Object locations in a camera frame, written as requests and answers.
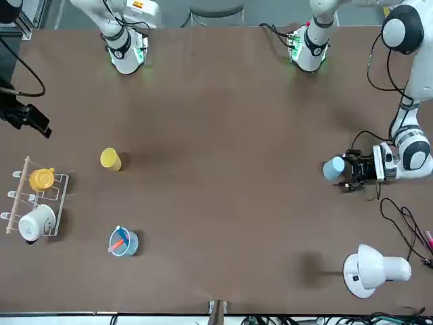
blue cup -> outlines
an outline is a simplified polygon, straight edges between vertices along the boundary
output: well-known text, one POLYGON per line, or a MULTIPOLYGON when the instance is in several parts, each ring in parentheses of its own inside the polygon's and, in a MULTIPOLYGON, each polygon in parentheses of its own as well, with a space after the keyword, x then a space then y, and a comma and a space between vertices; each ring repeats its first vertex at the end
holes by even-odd
MULTIPOLYGON (((119 247, 115 248, 112 251, 112 254, 116 257, 121 256, 132 256, 137 252, 138 249, 138 237, 135 232, 130 232, 128 229, 121 227, 120 231, 123 231, 124 234, 127 235, 128 243, 123 242, 119 247)), ((114 230, 110 236, 110 245, 109 247, 116 244, 122 237, 119 234, 118 230, 114 230)))

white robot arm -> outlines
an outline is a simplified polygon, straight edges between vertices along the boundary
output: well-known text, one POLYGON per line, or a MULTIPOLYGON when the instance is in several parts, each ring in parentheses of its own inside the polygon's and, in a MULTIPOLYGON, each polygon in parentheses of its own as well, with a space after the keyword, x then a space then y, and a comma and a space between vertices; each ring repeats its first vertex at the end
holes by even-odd
POLYGON ((359 7, 397 5, 402 0, 310 0, 313 11, 309 26, 302 26, 289 35, 289 57, 301 70, 314 72, 325 59, 334 27, 336 10, 345 3, 359 7))
POLYGON ((126 0, 70 0, 99 27, 113 65, 122 74, 135 72, 145 61, 147 35, 131 28, 122 17, 126 0))
POLYGON ((398 154, 394 155, 385 142, 373 147, 378 162, 376 178, 392 181, 425 177, 433 171, 433 159, 417 113, 421 102, 433 98, 433 1, 406 0, 392 10, 382 26, 382 40, 390 50, 403 54, 415 52, 415 57, 390 126, 389 137, 398 154))

orange stick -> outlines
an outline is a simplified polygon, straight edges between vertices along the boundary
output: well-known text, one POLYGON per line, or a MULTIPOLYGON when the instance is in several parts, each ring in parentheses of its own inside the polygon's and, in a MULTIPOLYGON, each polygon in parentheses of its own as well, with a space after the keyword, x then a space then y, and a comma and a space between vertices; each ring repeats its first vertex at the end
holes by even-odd
POLYGON ((116 248, 120 247, 120 245, 123 244, 123 243, 124 243, 123 239, 119 240, 116 244, 113 244, 113 246, 108 247, 108 252, 109 252, 109 253, 113 253, 114 250, 115 250, 116 248))

yellow cup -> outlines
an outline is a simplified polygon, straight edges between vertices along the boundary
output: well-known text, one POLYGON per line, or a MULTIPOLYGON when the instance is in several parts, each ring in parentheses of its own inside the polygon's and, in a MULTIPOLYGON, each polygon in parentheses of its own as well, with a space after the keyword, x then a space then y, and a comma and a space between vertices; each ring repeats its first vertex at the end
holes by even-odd
POLYGON ((54 168, 33 171, 28 182, 35 192, 48 190, 54 183, 54 168))
POLYGON ((101 165, 112 171, 119 171, 122 168, 122 162, 120 161, 117 152, 113 148, 106 148, 101 153, 101 165))

brown table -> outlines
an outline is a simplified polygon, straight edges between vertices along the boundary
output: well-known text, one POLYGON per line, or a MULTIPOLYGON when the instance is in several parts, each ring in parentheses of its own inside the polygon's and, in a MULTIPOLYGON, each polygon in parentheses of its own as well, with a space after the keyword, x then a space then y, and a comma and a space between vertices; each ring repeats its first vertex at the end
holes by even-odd
MULTIPOLYGON (((156 30, 148 65, 126 77, 96 30, 35 32, 21 54, 47 86, 31 102, 53 135, 0 127, 1 210, 26 155, 72 184, 58 238, 0 234, 0 310, 204 313, 224 299, 235 313, 432 313, 433 273, 415 257, 410 282, 365 300, 347 291, 342 264, 360 243, 402 257, 407 247, 368 201, 374 188, 343 195, 321 175, 360 130, 385 135, 398 105, 365 78, 377 33, 337 28, 322 69, 305 74, 260 28, 156 30), (99 165, 108 146, 124 152, 123 172, 99 165), (138 256, 107 253, 118 224, 140 235, 138 256)), ((377 53, 372 79, 387 85, 377 53)), ((411 59, 392 59, 403 85, 411 59)), ((37 90, 20 66, 14 85, 37 90)), ((419 119, 432 139, 431 103, 419 119)), ((402 181, 382 196, 433 230, 431 186, 402 181)))

